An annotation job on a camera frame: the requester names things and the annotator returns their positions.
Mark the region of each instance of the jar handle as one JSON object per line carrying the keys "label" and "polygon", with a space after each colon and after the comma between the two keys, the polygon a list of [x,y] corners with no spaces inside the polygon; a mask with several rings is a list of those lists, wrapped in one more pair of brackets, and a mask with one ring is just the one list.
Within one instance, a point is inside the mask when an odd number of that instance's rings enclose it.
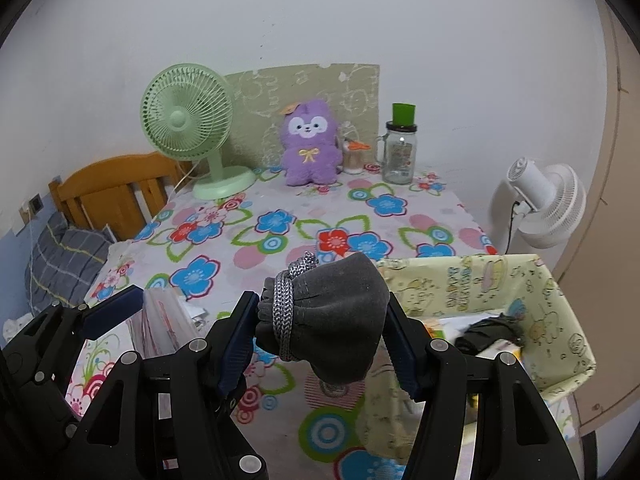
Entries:
{"label": "jar handle", "polygon": [[[382,167],[382,165],[385,163],[385,150],[386,150],[386,138],[389,136],[389,133],[387,132],[386,134],[383,135],[379,135],[378,138],[376,139],[376,153],[375,153],[375,157],[376,157],[376,162]],[[378,158],[378,154],[380,153],[380,142],[382,142],[382,159]]]}

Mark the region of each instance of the green lid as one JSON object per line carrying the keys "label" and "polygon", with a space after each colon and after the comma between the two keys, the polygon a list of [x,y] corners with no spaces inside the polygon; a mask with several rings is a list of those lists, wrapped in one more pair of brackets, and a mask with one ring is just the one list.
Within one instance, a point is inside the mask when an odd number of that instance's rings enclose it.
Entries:
{"label": "green lid", "polygon": [[415,119],[415,105],[394,103],[394,126],[413,126]]}

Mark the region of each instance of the orange tag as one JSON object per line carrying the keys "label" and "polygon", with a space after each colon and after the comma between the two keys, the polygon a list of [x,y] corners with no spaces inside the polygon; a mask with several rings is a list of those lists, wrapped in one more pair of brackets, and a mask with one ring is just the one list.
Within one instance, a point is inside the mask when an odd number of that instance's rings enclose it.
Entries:
{"label": "orange tag", "polygon": [[349,143],[350,151],[371,149],[371,146],[369,146],[368,144],[365,144],[364,142],[360,142],[359,140],[348,140],[347,142]]}
{"label": "orange tag", "polygon": [[290,105],[285,106],[281,111],[280,115],[289,115],[292,114],[300,103],[291,103]]}

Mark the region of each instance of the door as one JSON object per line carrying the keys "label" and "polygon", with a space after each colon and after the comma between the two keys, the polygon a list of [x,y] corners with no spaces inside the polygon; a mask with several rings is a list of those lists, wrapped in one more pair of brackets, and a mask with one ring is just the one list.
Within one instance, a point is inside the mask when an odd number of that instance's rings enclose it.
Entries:
{"label": "door", "polygon": [[559,279],[597,362],[575,393],[582,434],[640,398],[640,54],[613,22],[616,140],[591,224]]}

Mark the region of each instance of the fan base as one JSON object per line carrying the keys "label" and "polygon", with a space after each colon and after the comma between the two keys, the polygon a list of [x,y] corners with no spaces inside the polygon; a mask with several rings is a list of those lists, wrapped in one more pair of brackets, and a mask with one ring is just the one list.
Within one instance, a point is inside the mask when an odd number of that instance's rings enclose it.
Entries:
{"label": "fan base", "polygon": [[223,168],[221,180],[203,178],[193,186],[193,195],[200,200],[216,200],[235,195],[255,182],[255,173],[244,166]]}

